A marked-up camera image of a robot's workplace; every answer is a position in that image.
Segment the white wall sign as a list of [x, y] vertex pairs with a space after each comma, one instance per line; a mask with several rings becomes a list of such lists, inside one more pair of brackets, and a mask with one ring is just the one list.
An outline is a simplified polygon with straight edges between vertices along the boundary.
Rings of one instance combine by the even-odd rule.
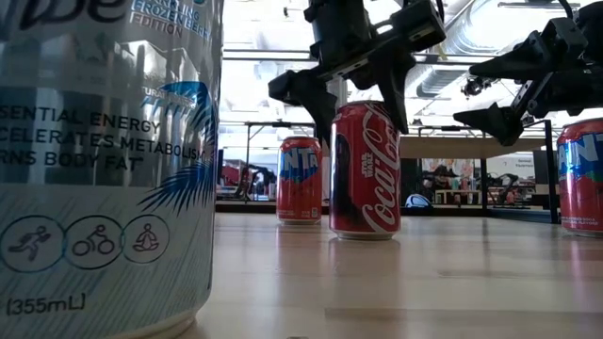
[[511, 173], [521, 178], [534, 175], [534, 161], [531, 154], [508, 154], [489, 158], [486, 160], [486, 168], [492, 175]]

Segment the silver blue Celsius can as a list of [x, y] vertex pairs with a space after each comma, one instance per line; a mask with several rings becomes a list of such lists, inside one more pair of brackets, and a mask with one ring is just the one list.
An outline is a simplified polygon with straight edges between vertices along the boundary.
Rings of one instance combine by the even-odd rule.
[[173, 339], [212, 288], [224, 0], [0, 0], [0, 339]]

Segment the black ceiling spotlight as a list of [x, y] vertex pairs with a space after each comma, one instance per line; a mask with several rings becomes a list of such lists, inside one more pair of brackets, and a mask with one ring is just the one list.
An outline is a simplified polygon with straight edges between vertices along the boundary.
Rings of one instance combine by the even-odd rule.
[[484, 90], [491, 88], [496, 81], [495, 78], [491, 77], [468, 77], [466, 83], [461, 87], [461, 93], [466, 98], [480, 95]]

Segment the Star Wars Coca-Cola can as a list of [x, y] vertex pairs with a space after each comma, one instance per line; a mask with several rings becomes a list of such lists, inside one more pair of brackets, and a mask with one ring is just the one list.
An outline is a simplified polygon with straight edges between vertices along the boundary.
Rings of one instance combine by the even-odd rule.
[[339, 107], [330, 151], [330, 229], [341, 238], [392, 238], [400, 230], [399, 132], [384, 103]]

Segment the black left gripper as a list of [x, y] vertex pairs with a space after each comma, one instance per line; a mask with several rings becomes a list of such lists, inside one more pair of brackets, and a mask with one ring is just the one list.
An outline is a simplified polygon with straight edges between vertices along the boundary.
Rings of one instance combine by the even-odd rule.
[[403, 10], [373, 23], [363, 0], [310, 0], [304, 17], [312, 25], [310, 55], [318, 65], [270, 80], [269, 97], [304, 107], [318, 135], [330, 141], [337, 97], [323, 81], [342, 77], [360, 90], [377, 85], [389, 119], [407, 134], [405, 80], [416, 59], [403, 45]]

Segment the black metal background table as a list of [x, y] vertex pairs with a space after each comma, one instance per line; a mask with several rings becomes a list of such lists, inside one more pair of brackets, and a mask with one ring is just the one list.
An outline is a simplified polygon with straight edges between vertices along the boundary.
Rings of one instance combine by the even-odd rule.
[[[313, 123], [309, 123], [309, 122], [246, 121], [246, 122], [244, 122], [244, 125], [247, 126], [246, 160], [245, 160], [245, 167], [247, 170], [250, 170], [252, 168], [252, 164], [250, 162], [251, 142], [252, 142], [253, 138], [264, 129], [264, 127], [270, 127], [270, 128], [274, 128], [274, 129], [285, 128], [285, 129], [289, 129], [289, 130], [300, 130], [302, 133], [302, 135], [301, 135], [302, 137], [316, 137], [318, 135], [316, 125]], [[259, 126], [259, 129], [256, 130], [252, 134], [252, 129], [254, 126]], [[267, 183], [265, 184], [265, 186], [268, 189], [270, 189], [271, 184], [278, 184], [278, 174], [279, 174], [279, 172], [277, 170], [276, 174], [273, 174], [272, 177], [269, 177], [269, 180], [267, 180]], [[243, 201], [245, 204], [247, 204], [248, 202], [253, 202], [253, 198], [254, 198], [253, 193], [255, 191], [252, 192], [251, 196], [249, 195], [248, 191], [249, 191], [249, 188], [254, 189], [254, 180], [255, 179], [249, 180], [249, 187], [245, 189], [245, 192], [243, 194]]]

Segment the wooden shelf with black legs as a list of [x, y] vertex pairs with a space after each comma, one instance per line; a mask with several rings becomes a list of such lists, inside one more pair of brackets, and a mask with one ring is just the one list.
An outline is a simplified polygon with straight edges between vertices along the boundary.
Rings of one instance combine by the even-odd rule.
[[404, 207], [402, 214], [405, 216], [422, 217], [475, 217], [475, 218], [503, 218], [518, 221], [540, 222], [559, 224], [560, 202], [556, 197], [557, 177], [554, 161], [553, 136], [554, 129], [548, 120], [537, 121], [526, 126], [528, 130], [535, 130], [540, 125], [544, 135], [539, 138], [520, 138], [512, 146], [501, 146], [498, 142], [485, 134], [472, 137], [423, 137], [402, 136], [399, 138], [399, 156], [404, 159], [423, 158], [450, 158], [450, 159], [478, 159], [481, 165], [481, 178], [484, 179], [487, 171], [486, 160], [492, 157], [510, 153], [540, 151], [546, 152], [546, 178], [548, 189], [547, 210], [517, 210], [490, 207], [487, 204], [488, 188], [481, 186], [480, 205], [477, 208], [445, 208], [409, 209]]

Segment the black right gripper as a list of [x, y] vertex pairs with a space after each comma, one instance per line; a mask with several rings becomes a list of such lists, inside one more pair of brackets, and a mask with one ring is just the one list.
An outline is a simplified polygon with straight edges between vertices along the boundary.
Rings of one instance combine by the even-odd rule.
[[564, 110], [570, 116], [603, 107], [603, 16], [554, 18], [512, 51], [473, 65], [469, 73], [513, 79], [521, 86], [511, 106], [453, 114], [453, 119], [512, 146], [524, 131], [523, 114]]

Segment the red Fanta can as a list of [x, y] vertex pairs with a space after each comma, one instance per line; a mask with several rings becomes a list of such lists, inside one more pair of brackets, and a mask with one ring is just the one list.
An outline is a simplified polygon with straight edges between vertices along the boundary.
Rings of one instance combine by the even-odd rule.
[[565, 125], [557, 155], [563, 228], [603, 237], [603, 118]]
[[316, 137], [287, 137], [279, 148], [276, 216], [315, 224], [322, 212], [322, 150]]

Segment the colourful wall poster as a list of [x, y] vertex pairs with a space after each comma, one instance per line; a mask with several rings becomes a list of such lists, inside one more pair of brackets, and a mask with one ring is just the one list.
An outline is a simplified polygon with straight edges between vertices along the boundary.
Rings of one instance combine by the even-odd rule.
[[477, 187], [473, 159], [426, 158], [421, 160], [422, 185], [432, 191], [468, 190]]

